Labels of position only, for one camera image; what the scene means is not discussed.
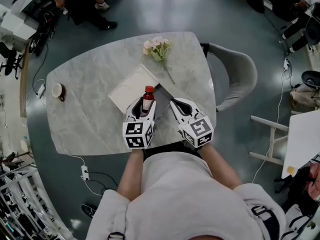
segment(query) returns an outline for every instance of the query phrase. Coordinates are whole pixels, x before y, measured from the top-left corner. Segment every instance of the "black pants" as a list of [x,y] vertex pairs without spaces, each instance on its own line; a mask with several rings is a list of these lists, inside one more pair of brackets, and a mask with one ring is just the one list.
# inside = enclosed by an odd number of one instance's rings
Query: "black pants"
[[[292,35],[294,35],[295,33],[297,33],[299,30],[304,29],[307,26],[309,19],[310,19],[310,17],[307,14],[302,13],[299,16],[297,22],[295,24],[292,24],[290,27],[288,27],[284,31],[285,38],[289,38]],[[300,39],[298,41],[293,43],[292,48],[295,51],[298,51],[299,49],[306,46],[307,44],[308,44],[308,40],[306,39],[306,36],[303,35],[302,37],[300,37]]]
[[68,15],[76,25],[88,21],[99,29],[106,29],[108,21],[95,9],[95,0],[64,0]]
[[184,153],[189,153],[191,155],[194,155],[198,158],[201,158],[200,154],[197,151],[195,151],[189,147],[186,147],[184,145],[183,141],[178,141],[178,142],[171,143],[168,145],[157,146],[157,147],[145,149],[143,161],[145,161],[147,158],[149,158],[155,154],[165,153],[165,152],[184,152]]

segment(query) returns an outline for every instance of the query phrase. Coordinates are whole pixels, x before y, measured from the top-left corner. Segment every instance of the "white board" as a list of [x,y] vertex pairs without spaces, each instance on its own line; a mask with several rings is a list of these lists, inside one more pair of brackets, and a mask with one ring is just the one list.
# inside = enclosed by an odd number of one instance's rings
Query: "white board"
[[157,78],[140,64],[108,96],[126,114],[132,102],[144,95],[146,86],[156,87],[158,84]]
[[320,152],[320,110],[290,117],[288,142],[282,178],[295,176],[297,170]]

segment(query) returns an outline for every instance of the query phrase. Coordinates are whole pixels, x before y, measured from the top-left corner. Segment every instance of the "bottle cap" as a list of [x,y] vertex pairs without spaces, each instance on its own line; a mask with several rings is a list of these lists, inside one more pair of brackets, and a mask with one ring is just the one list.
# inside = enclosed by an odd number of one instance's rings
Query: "bottle cap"
[[150,86],[150,85],[147,85],[147,86],[145,87],[145,91],[146,91],[147,93],[153,93],[153,92],[154,92],[154,87],[153,87],[153,86]]

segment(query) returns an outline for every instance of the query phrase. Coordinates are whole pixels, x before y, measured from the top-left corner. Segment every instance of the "red bottle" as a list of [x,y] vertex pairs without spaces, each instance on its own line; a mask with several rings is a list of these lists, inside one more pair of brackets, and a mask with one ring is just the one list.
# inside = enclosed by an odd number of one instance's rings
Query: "red bottle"
[[147,85],[145,87],[145,94],[142,96],[143,98],[142,112],[145,114],[148,113],[150,105],[152,101],[155,99],[153,93],[154,93],[154,88],[152,86]]

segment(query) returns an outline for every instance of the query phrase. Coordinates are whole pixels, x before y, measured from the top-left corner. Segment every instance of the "flower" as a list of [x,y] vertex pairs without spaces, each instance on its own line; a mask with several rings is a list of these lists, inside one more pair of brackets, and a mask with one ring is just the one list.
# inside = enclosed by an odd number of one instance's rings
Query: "flower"
[[149,53],[148,49],[143,48],[143,54],[145,54],[145,55],[149,55],[150,53]]
[[149,40],[148,40],[148,41],[145,41],[144,44],[143,44],[143,47],[144,47],[145,49],[150,48],[150,41],[149,41]]
[[147,40],[143,43],[142,52],[145,55],[151,55],[156,62],[163,63],[166,61],[169,49],[169,40],[156,36],[152,40]]

